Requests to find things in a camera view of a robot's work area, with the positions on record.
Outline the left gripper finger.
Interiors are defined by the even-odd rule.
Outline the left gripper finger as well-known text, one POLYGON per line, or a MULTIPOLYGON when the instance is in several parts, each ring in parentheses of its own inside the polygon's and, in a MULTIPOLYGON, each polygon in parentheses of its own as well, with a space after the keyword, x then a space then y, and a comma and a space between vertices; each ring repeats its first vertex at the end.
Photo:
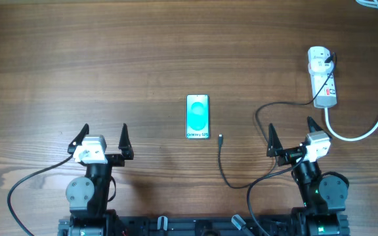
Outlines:
POLYGON ((75 152, 77 146, 80 146, 82 144, 84 137, 88 134, 89 134, 89 125, 87 123, 85 123, 83 128, 79 132, 79 134, 68 145, 67 152, 70 155, 72 155, 75 152))
POLYGON ((118 149, 121 151, 121 154, 124 159, 134 159, 134 151, 131 145, 131 141, 129 139, 128 127, 126 123, 123 124, 123 127, 121 129, 121 136, 119 139, 118 149))

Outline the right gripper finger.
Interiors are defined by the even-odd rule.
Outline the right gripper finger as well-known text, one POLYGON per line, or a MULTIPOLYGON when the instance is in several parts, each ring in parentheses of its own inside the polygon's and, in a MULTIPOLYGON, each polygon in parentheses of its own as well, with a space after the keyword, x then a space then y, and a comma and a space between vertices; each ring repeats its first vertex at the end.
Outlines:
POLYGON ((307 117, 307 124, 310 133, 323 131, 325 134, 327 134, 330 140, 332 139, 332 136, 328 132, 326 132, 321 126, 319 126, 311 116, 307 117))
POLYGON ((268 126, 268 146, 266 155, 268 157, 277 157, 282 154, 283 150, 274 125, 270 123, 268 126))

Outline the turquoise-screen smartphone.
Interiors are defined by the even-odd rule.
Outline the turquoise-screen smartphone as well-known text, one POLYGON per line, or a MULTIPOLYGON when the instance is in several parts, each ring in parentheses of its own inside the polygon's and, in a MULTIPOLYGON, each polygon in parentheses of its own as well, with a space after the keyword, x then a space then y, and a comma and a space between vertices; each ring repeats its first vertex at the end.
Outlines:
POLYGON ((207 94, 189 94, 186 96, 186 138, 208 139, 209 96, 207 94))

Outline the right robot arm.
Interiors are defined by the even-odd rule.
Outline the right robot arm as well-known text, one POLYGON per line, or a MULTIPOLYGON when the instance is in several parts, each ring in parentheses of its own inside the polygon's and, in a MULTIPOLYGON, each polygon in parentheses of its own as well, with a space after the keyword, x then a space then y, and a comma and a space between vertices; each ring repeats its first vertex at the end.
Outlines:
POLYGON ((350 235, 346 209, 349 181, 337 172, 323 173, 318 159, 327 155, 332 137, 313 118, 307 118, 309 133, 298 147, 283 148, 274 125, 268 126, 267 155, 278 166, 289 165, 303 207, 290 214, 265 216, 262 223, 271 235, 350 235))

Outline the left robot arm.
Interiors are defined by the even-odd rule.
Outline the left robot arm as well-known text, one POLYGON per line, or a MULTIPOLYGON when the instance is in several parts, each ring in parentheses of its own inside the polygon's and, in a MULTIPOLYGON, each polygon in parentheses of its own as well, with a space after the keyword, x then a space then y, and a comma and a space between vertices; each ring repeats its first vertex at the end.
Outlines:
POLYGON ((127 228, 115 210, 108 210, 108 202, 114 167, 123 167, 126 160, 134 158, 127 125, 121 129, 116 154, 106 153, 107 144, 103 135, 90 135, 86 124, 68 146, 74 161, 86 168, 83 177, 73 179, 66 188, 70 219, 60 222, 59 235, 127 235, 127 228))

